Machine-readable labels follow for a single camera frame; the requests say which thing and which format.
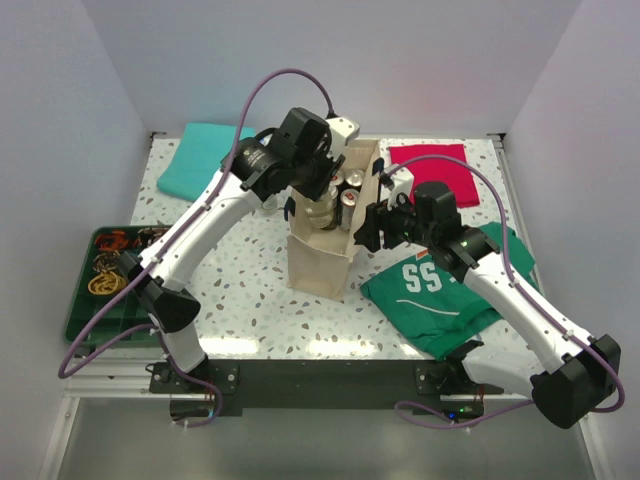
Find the green glass bottle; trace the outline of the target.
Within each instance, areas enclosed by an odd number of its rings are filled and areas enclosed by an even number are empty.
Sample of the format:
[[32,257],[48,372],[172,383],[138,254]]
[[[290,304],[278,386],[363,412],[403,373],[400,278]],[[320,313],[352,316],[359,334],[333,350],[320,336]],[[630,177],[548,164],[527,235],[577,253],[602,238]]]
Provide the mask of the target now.
[[309,200],[305,212],[311,226],[316,229],[333,230],[336,227],[334,201],[330,194],[325,194],[317,201]]

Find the beige canvas bag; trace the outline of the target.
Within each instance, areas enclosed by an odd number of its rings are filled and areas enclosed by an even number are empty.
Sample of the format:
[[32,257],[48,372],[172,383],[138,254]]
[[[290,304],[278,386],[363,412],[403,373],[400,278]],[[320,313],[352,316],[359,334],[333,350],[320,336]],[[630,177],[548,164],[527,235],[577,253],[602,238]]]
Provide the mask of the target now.
[[364,182],[355,205],[352,228],[322,230],[312,226],[302,203],[304,198],[292,191],[295,209],[288,214],[290,232],[287,237],[288,285],[312,295],[340,300],[347,285],[349,268],[362,247],[353,234],[365,220],[366,207],[378,201],[379,180],[372,173],[381,158],[379,142],[355,140],[345,150],[344,170],[361,169]]

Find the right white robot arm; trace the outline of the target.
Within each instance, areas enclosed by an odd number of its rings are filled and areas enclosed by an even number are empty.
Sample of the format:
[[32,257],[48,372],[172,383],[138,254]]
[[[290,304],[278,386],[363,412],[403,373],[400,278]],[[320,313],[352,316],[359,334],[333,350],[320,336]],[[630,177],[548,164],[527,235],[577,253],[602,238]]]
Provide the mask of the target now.
[[601,411],[611,395],[624,395],[618,342],[593,336],[553,307],[511,265],[506,243],[463,224],[445,184],[422,183],[412,197],[395,193],[367,205],[354,239],[370,252],[403,242],[427,248],[436,266],[487,301],[533,354],[513,355],[487,344],[465,347],[445,369],[452,390],[466,393],[488,384],[525,396],[562,429]]

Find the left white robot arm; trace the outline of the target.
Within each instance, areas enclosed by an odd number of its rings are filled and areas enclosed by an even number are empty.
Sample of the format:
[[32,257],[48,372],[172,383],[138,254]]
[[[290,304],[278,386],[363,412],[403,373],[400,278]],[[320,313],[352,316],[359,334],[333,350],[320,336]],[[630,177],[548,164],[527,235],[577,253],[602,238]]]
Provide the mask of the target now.
[[160,239],[138,254],[120,255],[118,269],[159,328],[175,363],[171,378],[183,391],[196,392],[207,380],[207,355],[195,326],[200,303],[186,289],[194,271],[236,223],[280,192],[293,188],[318,200],[358,134],[358,124],[346,117],[291,109],[279,127],[240,140]]

